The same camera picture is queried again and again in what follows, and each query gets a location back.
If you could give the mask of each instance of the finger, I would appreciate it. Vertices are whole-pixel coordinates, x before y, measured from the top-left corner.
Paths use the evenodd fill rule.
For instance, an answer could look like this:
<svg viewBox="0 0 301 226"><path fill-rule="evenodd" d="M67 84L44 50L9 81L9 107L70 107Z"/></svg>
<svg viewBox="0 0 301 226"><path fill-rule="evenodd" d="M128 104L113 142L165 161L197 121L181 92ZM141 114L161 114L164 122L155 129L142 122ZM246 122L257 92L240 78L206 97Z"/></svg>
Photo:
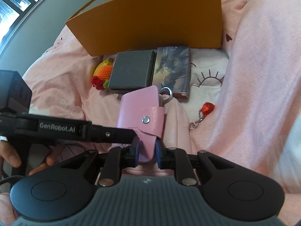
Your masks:
<svg viewBox="0 0 301 226"><path fill-rule="evenodd" d="M21 165L20 156L15 148L7 141L0 141L0 156L13 167L19 167Z"/></svg>
<svg viewBox="0 0 301 226"><path fill-rule="evenodd" d="M52 151L47 157L46 157L46 163L48 166L52 166L56 161L56 155L54 151Z"/></svg>
<svg viewBox="0 0 301 226"><path fill-rule="evenodd" d="M33 170L31 170L30 172L29 172L29 176L30 175L33 175L33 174L35 174L35 173L37 173L37 172L40 172L40 171L42 171L42 170L44 170L44 169L46 169L46 168L48 168L49 166L47 165L47 163L43 163L43 164L41 164L39 167L37 167L37 168L35 168L35 169L33 169Z"/></svg>

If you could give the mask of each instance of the yellow plush toy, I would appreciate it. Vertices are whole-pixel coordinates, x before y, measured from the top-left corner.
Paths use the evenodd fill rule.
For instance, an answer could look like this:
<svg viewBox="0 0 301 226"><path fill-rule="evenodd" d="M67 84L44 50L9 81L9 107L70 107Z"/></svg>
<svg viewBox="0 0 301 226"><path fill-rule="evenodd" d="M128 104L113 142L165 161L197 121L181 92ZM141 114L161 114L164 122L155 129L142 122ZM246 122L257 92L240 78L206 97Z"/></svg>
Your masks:
<svg viewBox="0 0 301 226"><path fill-rule="evenodd" d="M106 59L100 63L94 71L91 83L97 90L108 89L109 79L113 69L112 58Z"/></svg>

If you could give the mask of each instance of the gray wall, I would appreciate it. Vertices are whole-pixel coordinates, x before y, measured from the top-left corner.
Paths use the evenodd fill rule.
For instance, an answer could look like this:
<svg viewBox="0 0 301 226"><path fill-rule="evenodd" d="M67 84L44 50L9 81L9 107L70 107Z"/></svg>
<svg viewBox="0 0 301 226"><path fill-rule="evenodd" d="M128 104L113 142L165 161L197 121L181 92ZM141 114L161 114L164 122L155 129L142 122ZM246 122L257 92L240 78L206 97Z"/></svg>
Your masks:
<svg viewBox="0 0 301 226"><path fill-rule="evenodd" d="M51 47L70 18L90 0L43 0L26 18L0 55L0 69L25 71Z"/></svg>

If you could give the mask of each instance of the orange box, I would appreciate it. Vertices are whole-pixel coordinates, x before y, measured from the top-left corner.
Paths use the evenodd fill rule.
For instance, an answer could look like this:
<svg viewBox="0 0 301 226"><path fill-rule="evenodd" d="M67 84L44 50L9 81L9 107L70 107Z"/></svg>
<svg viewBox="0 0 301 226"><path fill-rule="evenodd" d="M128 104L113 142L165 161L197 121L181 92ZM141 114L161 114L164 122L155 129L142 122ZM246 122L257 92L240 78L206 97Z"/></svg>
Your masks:
<svg viewBox="0 0 301 226"><path fill-rule="evenodd" d="M222 45L221 0L91 0L66 25L91 56Z"/></svg>

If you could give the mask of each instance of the pink card holder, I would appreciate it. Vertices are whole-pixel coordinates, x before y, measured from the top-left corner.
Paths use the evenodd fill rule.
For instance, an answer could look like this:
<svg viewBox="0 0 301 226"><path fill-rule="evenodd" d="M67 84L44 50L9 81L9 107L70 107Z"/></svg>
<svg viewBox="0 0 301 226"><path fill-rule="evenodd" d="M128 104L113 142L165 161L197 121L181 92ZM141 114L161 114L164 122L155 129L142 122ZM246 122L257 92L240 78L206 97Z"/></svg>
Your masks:
<svg viewBox="0 0 301 226"><path fill-rule="evenodd" d="M139 161L153 159L155 141L161 138L164 125L164 107L160 107L156 86L139 89L122 96L118 115L118 128L133 129L141 140Z"/></svg>

